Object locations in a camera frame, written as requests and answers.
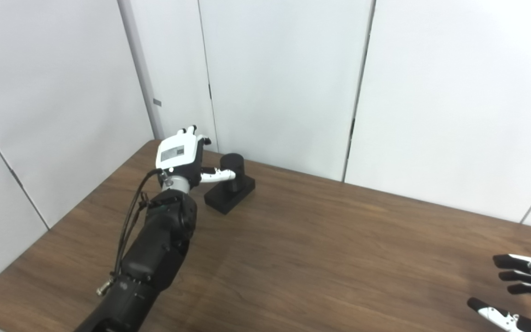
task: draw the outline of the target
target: black cable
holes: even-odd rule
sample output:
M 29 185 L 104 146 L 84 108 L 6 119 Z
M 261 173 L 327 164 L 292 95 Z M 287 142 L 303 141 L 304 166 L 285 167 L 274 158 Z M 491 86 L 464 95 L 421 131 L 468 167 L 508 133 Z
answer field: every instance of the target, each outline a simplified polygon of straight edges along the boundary
M 118 240 L 118 252 L 116 253 L 116 263 L 114 264 L 114 271 L 112 272 L 112 277 L 114 278 L 118 276 L 118 272 L 120 270 L 120 261 L 122 260 L 122 253 L 124 252 L 124 247 L 126 246 L 126 243 L 124 242 L 124 238 L 126 236 L 126 229 L 128 227 L 130 217 L 132 215 L 132 211 L 135 208 L 136 201 L 139 198 L 139 195 L 141 194 L 141 191 L 143 187 L 145 186 L 145 183 L 147 182 L 147 180 L 150 177 L 156 174 L 160 174 L 162 172 L 163 170 L 161 168 L 155 168 L 151 172 L 148 172 L 147 175 L 145 175 L 145 178 L 141 181 L 139 188 L 136 190 L 135 197 L 132 198 L 130 207 L 128 208 L 128 211 L 126 212 L 126 218 L 124 219 L 124 224 L 122 224 L 122 231 L 120 232 L 120 239 Z

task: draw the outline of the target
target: black robotic arm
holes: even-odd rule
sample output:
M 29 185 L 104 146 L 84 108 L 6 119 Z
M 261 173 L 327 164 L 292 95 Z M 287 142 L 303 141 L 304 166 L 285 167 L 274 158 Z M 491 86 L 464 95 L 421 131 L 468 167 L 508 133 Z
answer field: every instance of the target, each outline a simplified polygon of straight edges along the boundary
M 226 213 L 255 188 L 244 174 L 244 160 L 230 154 L 221 169 L 202 168 L 204 145 L 210 140 L 195 135 L 196 126 L 179 130 L 161 142 L 156 170 L 147 174 L 135 193 L 118 243 L 112 278 L 98 289 L 103 300 L 75 332 L 138 332 L 160 292 L 173 282 L 188 253 L 196 229 L 196 202 L 188 195 L 201 182 L 220 182 L 205 201 Z M 148 200 L 141 194 L 146 180 L 159 178 L 162 192 Z M 131 223 L 130 214 L 141 196 Z M 145 224 L 123 256 L 127 239 L 139 212 L 146 208 Z

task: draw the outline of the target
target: robot fingertip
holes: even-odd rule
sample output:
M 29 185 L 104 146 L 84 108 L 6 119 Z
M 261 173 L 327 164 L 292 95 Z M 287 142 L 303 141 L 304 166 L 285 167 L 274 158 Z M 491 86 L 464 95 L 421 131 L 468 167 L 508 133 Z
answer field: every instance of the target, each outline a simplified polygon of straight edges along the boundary
M 477 312 L 480 309 L 484 309 L 484 308 L 489 307 L 488 304 L 486 304 L 485 302 L 479 300 L 476 297 L 469 298 L 468 301 L 466 302 L 466 304 L 470 307 L 470 309 L 472 309 L 474 311 L 477 311 Z

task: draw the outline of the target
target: white robotic hand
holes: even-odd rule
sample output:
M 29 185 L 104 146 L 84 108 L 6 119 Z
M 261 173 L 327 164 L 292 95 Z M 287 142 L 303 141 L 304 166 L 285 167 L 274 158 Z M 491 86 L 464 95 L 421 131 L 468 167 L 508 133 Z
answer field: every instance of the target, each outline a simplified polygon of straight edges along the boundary
M 187 193 L 199 183 L 235 178 L 232 170 L 202 167 L 204 145 L 210 145 L 211 141 L 195 132 L 196 126 L 190 126 L 187 130 L 182 128 L 159 145 L 155 166 L 164 170 L 160 176 L 164 190 L 171 188 Z
M 520 284 L 508 286 L 511 294 L 531 294 L 531 257 L 520 255 L 495 255 L 493 262 L 496 267 L 508 269 L 499 273 L 502 281 L 520 281 Z M 470 298 L 468 306 L 496 326 L 510 332 L 531 332 L 531 319 L 512 314 L 504 309 L 492 307 L 485 302 Z

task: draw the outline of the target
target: black arm segment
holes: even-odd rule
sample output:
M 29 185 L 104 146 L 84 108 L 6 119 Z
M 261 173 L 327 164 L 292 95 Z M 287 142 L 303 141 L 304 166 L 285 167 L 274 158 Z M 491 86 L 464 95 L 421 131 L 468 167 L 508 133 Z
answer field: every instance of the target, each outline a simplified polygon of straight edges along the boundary
M 145 225 L 124 255 L 116 281 L 75 332 L 137 332 L 157 296 L 166 290 L 188 253 L 196 203 L 166 190 L 150 201 Z

